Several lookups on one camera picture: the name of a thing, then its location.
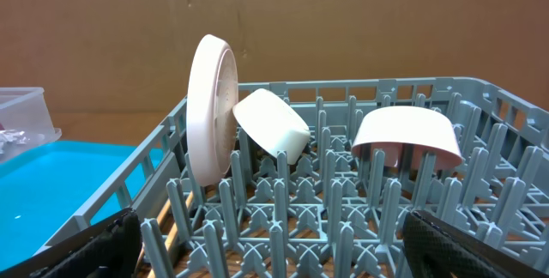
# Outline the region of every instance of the white plate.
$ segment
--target white plate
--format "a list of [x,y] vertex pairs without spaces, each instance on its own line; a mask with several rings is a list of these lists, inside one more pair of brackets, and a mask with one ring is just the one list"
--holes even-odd
[[202,186],[216,184],[231,165],[236,136],[237,66],[231,47],[206,35],[196,49],[187,91],[190,168]]

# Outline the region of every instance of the plastic container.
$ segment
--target plastic container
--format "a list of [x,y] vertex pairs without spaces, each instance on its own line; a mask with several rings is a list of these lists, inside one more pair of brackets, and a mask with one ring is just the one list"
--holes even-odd
[[51,123],[43,88],[0,88],[0,130],[23,132],[24,136],[21,143],[3,144],[0,163],[61,136],[61,130]]
[[[32,256],[135,149],[58,141],[0,164],[0,271]],[[149,156],[157,166],[162,150],[153,148]],[[125,179],[130,196],[145,185],[144,175],[137,168]],[[119,210],[112,197],[92,223]]]

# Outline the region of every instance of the blue tray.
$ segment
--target blue tray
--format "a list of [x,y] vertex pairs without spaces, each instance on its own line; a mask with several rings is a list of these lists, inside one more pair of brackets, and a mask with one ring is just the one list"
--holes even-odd
[[[0,270],[31,257],[103,184],[135,147],[60,141],[0,164]],[[161,149],[153,149],[156,166]],[[126,179],[134,196],[145,184],[140,167]],[[94,217],[119,210],[112,197]]]

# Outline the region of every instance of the gray plastic dish rack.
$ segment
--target gray plastic dish rack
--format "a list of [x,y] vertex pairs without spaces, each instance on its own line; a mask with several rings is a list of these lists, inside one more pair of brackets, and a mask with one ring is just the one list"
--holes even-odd
[[[419,89],[425,87],[429,90],[421,94]],[[401,228],[413,209],[430,211],[549,273],[548,112],[489,82],[465,77],[239,85],[246,92],[259,88],[279,95],[297,111],[313,131],[311,142],[297,166],[290,168],[285,153],[275,158],[261,155],[239,129],[230,175],[210,198],[195,183],[186,163],[186,100],[163,122],[166,127],[161,129],[168,131],[161,137],[165,158],[156,170],[170,173],[166,190],[178,228],[178,247],[190,252],[186,269],[177,277],[202,268],[213,277],[228,277],[226,251],[235,251],[243,260],[232,277],[286,276],[287,258],[296,264],[292,277],[327,277],[323,264],[331,257],[335,277],[362,273],[410,277]],[[315,92],[316,101],[290,101],[293,90],[307,88]],[[345,100],[325,101],[320,96],[325,88],[345,91]],[[372,100],[351,95],[364,88],[375,93]],[[411,90],[407,99],[399,99],[402,88]],[[464,162],[436,173],[436,156],[426,152],[416,174],[409,168],[410,146],[405,146],[397,170],[383,167],[380,150],[371,160],[369,154],[352,157],[350,145],[364,115],[393,105],[426,107],[446,115],[454,124]],[[145,142],[154,140],[149,137]],[[148,167],[142,155],[131,159],[135,163],[126,161],[124,173],[139,164]],[[147,193],[158,194],[164,202],[166,190]],[[194,199],[187,209],[184,201],[191,191]],[[155,217],[158,211],[149,213],[147,217]],[[292,231],[289,219],[297,221]],[[244,220],[249,220],[246,228],[241,227]],[[296,237],[306,229],[316,237]],[[259,230],[268,237],[251,236]],[[142,233],[146,260],[156,276],[176,276],[174,251],[166,250],[156,219],[145,219]]]

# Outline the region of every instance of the wooden surface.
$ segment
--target wooden surface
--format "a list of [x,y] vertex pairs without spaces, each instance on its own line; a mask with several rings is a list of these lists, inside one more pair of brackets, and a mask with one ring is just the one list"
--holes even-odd
[[[160,212],[158,213],[158,216],[156,216],[156,221],[158,222],[159,226],[162,226],[166,222],[168,212],[170,211],[170,207],[171,207],[170,200],[167,200],[164,203],[164,206],[162,206],[162,209],[160,210]],[[145,247],[144,246],[141,248],[141,252],[139,252],[139,257],[137,258],[136,269],[139,269],[139,266],[141,265],[141,262],[143,261],[143,257],[145,257]]]
[[547,0],[0,0],[0,87],[165,114],[212,33],[241,82],[475,76],[549,109],[548,23]]
[[[192,200],[193,200],[193,194],[191,192],[189,194],[189,196],[187,196],[187,199],[185,200],[185,206],[187,208],[189,208],[190,205],[192,204]],[[166,202],[165,207],[166,206],[167,207],[170,206],[170,201],[169,200]],[[164,210],[160,211],[158,221],[161,221],[161,222],[159,222],[159,223],[164,224],[166,222],[167,226],[169,226],[171,224],[170,231],[168,232],[166,240],[164,241],[164,245],[166,247],[166,250],[170,251],[172,249],[172,247],[175,246],[175,244],[178,242],[178,226],[176,226],[175,221],[173,221],[173,219],[171,219],[170,222],[167,222],[166,218],[167,218],[167,211],[164,211]],[[150,269],[150,271],[148,272],[147,278],[154,278],[154,277],[156,277],[156,275],[154,274],[154,271]]]
[[[212,196],[214,193],[214,190],[210,189],[208,191],[207,197]],[[240,226],[241,230],[245,230],[245,228],[248,227],[250,221],[250,217],[248,217],[246,220],[244,220]],[[290,229],[290,232],[296,227],[297,219],[290,218],[288,220],[288,228]],[[173,239],[174,235],[173,233],[177,232],[177,227],[175,226],[175,223],[172,218],[172,214],[168,213],[166,217],[166,223],[162,225],[161,227],[162,234],[167,235],[166,239],[166,247],[172,243],[168,244],[169,239]],[[266,230],[261,230],[258,232],[254,232],[250,235],[250,237],[255,238],[268,238],[268,232]],[[314,239],[317,238],[316,234],[312,232],[311,230],[304,231],[298,235],[296,235],[296,238],[303,239]],[[187,262],[189,261],[189,251],[181,251],[180,256],[178,260],[176,261],[176,264],[174,265],[174,272],[175,274],[178,274],[185,270],[187,268]],[[242,263],[242,257],[236,252],[236,251],[226,251],[226,261],[227,261],[227,267],[229,268],[229,275],[235,275],[240,271],[240,264]],[[265,261],[265,265],[267,267],[267,270],[271,272],[271,263],[270,258],[268,257]],[[293,261],[289,258],[287,258],[287,276],[289,277],[291,274],[293,274],[296,271],[296,264],[293,263]],[[334,275],[334,263],[332,258],[330,258],[324,265],[324,274],[332,277]],[[190,275],[192,278],[199,278],[199,277],[210,277],[211,274],[206,269],[201,269],[194,274]],[[257,274],[248,274],[245,275],[247,278],[257,278],[259,277]],[[359,277],[369,277],[366,274],[362,274]],[[148,264],[138,264],[138,271],[137,271],[137,278],[154,278],[153,271],[151,270],[150,265]]]

